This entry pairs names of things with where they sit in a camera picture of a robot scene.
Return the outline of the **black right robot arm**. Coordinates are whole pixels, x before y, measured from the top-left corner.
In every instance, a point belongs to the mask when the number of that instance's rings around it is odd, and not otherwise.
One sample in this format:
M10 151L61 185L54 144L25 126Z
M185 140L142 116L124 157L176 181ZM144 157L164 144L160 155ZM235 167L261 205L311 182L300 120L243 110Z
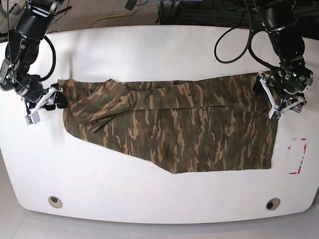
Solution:
M0 70L0 88L14 90L24 99L26 110L30 113L36 107L52 111L67 108L68 102L58 84L43 88L43 81L50 78L56 66L56 51L46 36L47 30L61 0L29 0L12 32L7 33L5 59ZM31 75L30 66L36 61L39 45L45 40L52 52L52 65L46 76Z

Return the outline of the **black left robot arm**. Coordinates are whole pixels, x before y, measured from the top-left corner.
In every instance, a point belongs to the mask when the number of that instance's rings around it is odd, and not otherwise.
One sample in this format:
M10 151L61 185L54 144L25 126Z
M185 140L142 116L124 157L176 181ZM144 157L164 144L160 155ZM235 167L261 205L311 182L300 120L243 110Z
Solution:
M271 108L269 118L280 121L284 113L300 113L307 103L304 93L313 84L313 72L306 67L303 54L305 43L293 13L293 0L256 0L254 2L264 30L267 32L280 65L272 66L249 52L260 64L271 70L256 76L255 92L264 90Z

